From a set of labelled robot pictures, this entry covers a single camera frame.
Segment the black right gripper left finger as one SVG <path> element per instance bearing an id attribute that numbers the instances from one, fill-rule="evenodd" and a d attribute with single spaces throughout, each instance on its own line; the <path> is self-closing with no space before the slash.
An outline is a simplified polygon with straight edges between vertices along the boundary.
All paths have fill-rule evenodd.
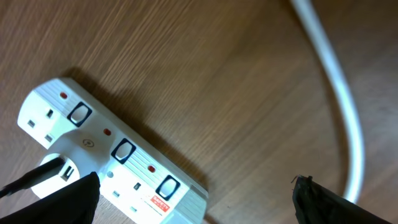
<path id="1" fill-rule="evenodd" d="M 1 224 L 92 224 L 100 180 L 92 172 L 47 197 L 1 218 Z"/>

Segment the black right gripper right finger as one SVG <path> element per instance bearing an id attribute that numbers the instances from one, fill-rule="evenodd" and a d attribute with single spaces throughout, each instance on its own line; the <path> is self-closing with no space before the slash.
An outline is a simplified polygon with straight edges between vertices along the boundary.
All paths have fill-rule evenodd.
<path id="1" fill-rule="evenodd" d="M 313 181 L 297 176 L 292 201 L 299 224 L 389 224 Z"/>

